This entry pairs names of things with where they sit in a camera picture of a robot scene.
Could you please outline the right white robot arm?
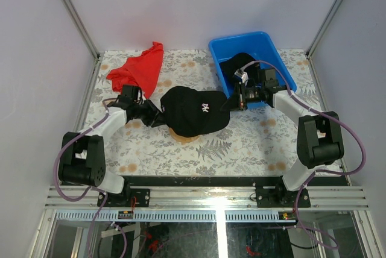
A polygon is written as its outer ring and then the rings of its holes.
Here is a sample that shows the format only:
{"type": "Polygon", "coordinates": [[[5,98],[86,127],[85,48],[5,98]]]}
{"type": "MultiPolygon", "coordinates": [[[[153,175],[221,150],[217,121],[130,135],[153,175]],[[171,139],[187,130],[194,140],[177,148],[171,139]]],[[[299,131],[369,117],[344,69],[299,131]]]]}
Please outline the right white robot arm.
{"type": "Polygon", "coordinates": [[[296,190],[324,166],[333,164],[344,154],[341,127],[335,112],[311,115],[311,108],[296,98],[287,81],[279,84],[274,68],[257,69],[257,80],[248,86],[243,68],[233,74],[236,80],[232,96],[223,105],[226,110],[247,110],[251,102],[263,102],[282,112],[297,126],[297,160],[282,176],[283,186],[275,191],[276,202],[289,206],[297,198],[296,190]]]}

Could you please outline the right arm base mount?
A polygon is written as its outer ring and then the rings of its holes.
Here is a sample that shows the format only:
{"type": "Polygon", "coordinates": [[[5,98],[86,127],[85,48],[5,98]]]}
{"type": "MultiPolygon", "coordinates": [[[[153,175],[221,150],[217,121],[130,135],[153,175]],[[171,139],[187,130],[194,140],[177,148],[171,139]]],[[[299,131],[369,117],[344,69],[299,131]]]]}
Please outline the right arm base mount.
{"type": "Polygon", "coordinates": [[[263,186],[255,184],[256,204],[259,208],[295,208],[297,196],[299,195],[297,205],[300,208],[310,208],[311,202],[306,189],[289,191],[282,181],[275,182],[272,186],[263,186]]]}

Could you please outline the black cap pink logo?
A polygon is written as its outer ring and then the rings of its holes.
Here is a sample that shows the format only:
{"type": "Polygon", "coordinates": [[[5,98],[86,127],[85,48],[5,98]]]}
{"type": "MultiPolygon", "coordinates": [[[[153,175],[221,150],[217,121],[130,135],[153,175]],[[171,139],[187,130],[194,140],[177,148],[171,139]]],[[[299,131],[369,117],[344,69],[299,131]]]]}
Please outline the black cap pink logo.
{"type": "Polygon", "coordinates": [[[176,135],[195,137],[228,126],[230,113],[221,109],[226,101],[227,96],[221,91],[175,86],[161,97],[160,107],[166,125],[176,135]]]}

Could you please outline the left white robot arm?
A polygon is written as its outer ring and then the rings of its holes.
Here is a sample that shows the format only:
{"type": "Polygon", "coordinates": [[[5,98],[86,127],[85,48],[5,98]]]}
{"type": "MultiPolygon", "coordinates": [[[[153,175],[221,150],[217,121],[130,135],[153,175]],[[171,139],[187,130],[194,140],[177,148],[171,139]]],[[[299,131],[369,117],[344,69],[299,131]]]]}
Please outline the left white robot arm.
{"type": "Polygon", "coordinates": [[[112,201],[123,207],[131,202],[132,192],[124,187],[122,176],[106,169],[105,143],[134,119],[152,128],[166,122],[163,113],[138,86],[124,86],[116,98],[103,100],[103,106],[105,114],[99,121],[63,136],[54,165],[55,186],[65,182],[95,188],[110,193],[112,201]]]}

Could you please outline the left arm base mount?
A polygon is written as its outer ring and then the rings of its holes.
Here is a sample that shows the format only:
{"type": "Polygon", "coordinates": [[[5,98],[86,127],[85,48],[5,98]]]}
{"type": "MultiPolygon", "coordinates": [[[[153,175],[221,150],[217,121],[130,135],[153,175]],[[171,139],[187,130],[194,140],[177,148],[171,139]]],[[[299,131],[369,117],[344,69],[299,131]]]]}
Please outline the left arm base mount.
{"type": "Polygon", "coordinates": [[[104,207],[142,208],[148,207],[150,203],[150,189],[124,186],[119,194],[107,194],[104,207]]]}

